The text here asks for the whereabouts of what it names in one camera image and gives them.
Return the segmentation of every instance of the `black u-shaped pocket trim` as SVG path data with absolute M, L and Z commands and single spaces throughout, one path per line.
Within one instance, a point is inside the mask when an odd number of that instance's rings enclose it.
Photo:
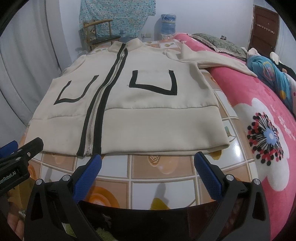
M 159 94 L 163 94 L 163 95 L 177 95 L 177 81 L 176 81 L 174 71 L 169 70 L 168 72 L 170 74 L 170 78 L 172 81 L 172 88 L 170 90 L 165 90 L 163 88 L 160 88 L 160 87 L 157 87 L 154 85 L 136 84 L 137 77 L 138 77 L 137 70 L 133 71 L 133 76 L 132 76 L 131 81 L 129 83 L 129 87 L 130 88 L 139 88 L 139 89 L 143 89 L 143 90 L 149 90 L 149 91 L 153 91 L 155 93 L 159 93 Z
M 91 80 L 91 82 L 88 83 L 88 85 L 85 87 L 82 95 L 76 99 L 68 99 L 68 98 L 63 98 L 63 99 L 60 99 L 62 93 L 64 92 L 64 90 L 71 84 L 71 80 L 65 85 L 65 87 L 62 89 L 61 93 L 59 94 L 57 100 L 55 101 L 54 105 L 55 104 L 59 104 L 59 103 L 63 103 L 63 102 L 68 102 L 68 103 L 74 103 L 74 102 L 77 102 L 79 101 L 81 98 L 83 98 L 86 94 L 86 92 L 88 91 L 89 87 L 91 86 L 91 84 L 97 79 L 98 75 L 95 75 L 93 77 L 93 79 Z

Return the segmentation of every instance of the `blue gripper pad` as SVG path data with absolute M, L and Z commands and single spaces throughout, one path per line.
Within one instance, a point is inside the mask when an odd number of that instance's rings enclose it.
M 9 156 L 11 153 L 17 151 L 18 144 L 16 141 L 12 141 L 0 148 L 0 158 Z
M 221 169 L 212 165 L 202 152 L 194 155 L 194 166 L 210 197 L 213 200 L 221 201 L 224 191 L 224 174 Z
M 78 203 L 80 200 L 85 199 L 101 168 L 101 156 L 95 155 L 92 156 L 87 164 L 78 167 L 77 170 L 73 173 L 72 177 L 75 176 L 75 173 L 80 174 L 82 172 L 74 185 L 73 199 L 76 203 Z

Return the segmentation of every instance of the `wooden chair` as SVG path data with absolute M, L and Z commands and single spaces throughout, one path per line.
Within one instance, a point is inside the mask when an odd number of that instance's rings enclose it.
M 111 30 L 111 24 L 113 19 L 104 19 L 104 20 L 98 20 L 98 21 L 93 21 L 90 23 L 85 22 L 83 24 L 83 27 L 86 30 L 86 42 L 87 45 L 89 46 L 90 51 L 98 47 L 100 44 L 111 42 L 113 44 L 113 41 L 118 41 L 120 39 L 120 35 L 112 35 L 112 30 Z M 109 24 L 109 34 L 107 36 L 103 37 L 97 37 L 96 36 L 96 25 L 108 22 Z

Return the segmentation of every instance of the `metal screw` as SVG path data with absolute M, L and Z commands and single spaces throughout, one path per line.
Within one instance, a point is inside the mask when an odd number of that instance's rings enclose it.
M 255 178 L 255 179 L 254 179 L 254 183 L 257 184 L 257 185 L 259 185 L 259 184 L 260 184 L 260 180 L 257 179 L 257 178 Z
M 36 185 L 40 185 L 42 183 L 42 179 L 38 179 L 37 181 L 36 181 Z
M 233 179 L 234 179 L 234 177 L 232 176 L 232 175 L 227 175 L 226 176 L 226 179 L 228 180 L 228 181 L 233 181 Z
M 65 175 L 63 176 L 63 181 L 69 181 L 70 180 L 70 176 L 69 175 Z

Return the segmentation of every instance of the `flower pattern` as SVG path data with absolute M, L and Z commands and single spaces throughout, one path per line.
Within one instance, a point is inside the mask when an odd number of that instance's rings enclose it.
M 267 178 L 275 191 L 284 190 L 290 174 L 289 149 L 269 109 L 260 100 L 253 98 L 251 106 L 239 103 L 234 106 L 234 110 L 246 127 L 258 178 L 261 181 Z
M 280 161 L 284 152 L 279 141 L 279 132 L 264 112 L 256 113 L 253 122 L 248 126 L 247 139 L 249 140 L 252 153 L 258 151 L 256 159 L 261 163 L 271 165 L 273 160 Z

